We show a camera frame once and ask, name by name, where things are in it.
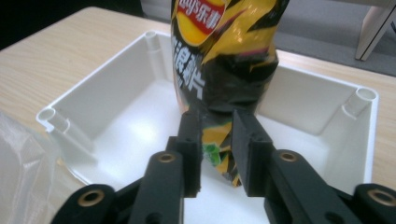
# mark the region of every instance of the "screw hole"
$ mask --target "screw hole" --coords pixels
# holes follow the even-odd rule
[[[297,161],[297,157],[289,152],[281,153],[280,158],[284,161]]]
[[[370,196],[370,198],[372,198],[377,203],[381,203],[389,207],[396,206],[396,198],[384,190],[371,189],[367,191],[367,193]]]
[[[78,198],[78,204],[82,207],[91,207],[98,204],[105,198],[105,193],[101,189],[92,189]]]
[[[176,157],[174,155],[166,153],[166,154],[160,155],[160,157],[158,158],[158,161],[171,162],[171,161],[174,161],[175,159],[176,159]]]

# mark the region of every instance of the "lay's chip bag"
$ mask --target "lay's chip bag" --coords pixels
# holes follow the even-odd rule
[[[232,113],[254,112],[278,65],[273,37],[289,0],[173,0],[175,87],[199,111],[203,153],[234,186]]]

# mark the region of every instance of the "table surface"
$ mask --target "table surface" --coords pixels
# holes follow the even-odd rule
[[[169,24],[88,7],[0,51],[0,111],[39,133],[35,114],[147,30]],[[282,63],[377,90],[373,182],[396,189],[396,78],[278,51]]]

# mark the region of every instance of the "white tray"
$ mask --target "white tray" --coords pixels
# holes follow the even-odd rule
[[[169,35],[147,32],[37,114],[77,178],[121,189],[177,135],[171,58]],[[257,118],[276,148],[303,154],[329,185],[352,193],[371,180],[377,105],[373,90],[280,63]],[[268,222],[261,198],[205,161],[202,170],[186,223]]]

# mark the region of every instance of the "gray floor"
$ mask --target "gray floor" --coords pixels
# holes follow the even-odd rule
[[[367,61],[355,60],[368,6],[290,0],[278,25],[278,49],[396,77],[396,34],[389,27]]]

